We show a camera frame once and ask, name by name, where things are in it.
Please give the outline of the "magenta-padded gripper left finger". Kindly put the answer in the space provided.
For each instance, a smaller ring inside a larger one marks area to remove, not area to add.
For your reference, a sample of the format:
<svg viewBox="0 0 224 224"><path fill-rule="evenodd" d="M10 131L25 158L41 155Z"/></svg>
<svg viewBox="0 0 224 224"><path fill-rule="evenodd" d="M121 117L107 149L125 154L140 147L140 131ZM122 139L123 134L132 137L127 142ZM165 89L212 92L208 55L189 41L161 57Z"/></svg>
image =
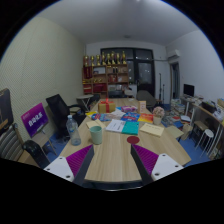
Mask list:
<svg viewBox="0 0 224 224"><path fill-rule="evenodd" d="M82 186L93 156L94 146L89 145L68 157L59 156L45 171Z"/></svg>

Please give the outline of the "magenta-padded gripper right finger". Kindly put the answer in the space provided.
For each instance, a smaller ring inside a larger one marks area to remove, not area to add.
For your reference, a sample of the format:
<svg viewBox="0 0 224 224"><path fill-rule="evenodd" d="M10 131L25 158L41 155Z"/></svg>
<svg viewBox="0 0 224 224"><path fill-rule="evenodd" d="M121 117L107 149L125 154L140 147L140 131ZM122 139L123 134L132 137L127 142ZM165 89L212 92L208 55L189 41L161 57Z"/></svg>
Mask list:
<svg viewBox="0 0 224 224"><path fill-rule="evenodd" d="M135 144L131 145L131 155L136 163L143 185L164 178L183 168L166 153L156 154Z"/></svg>

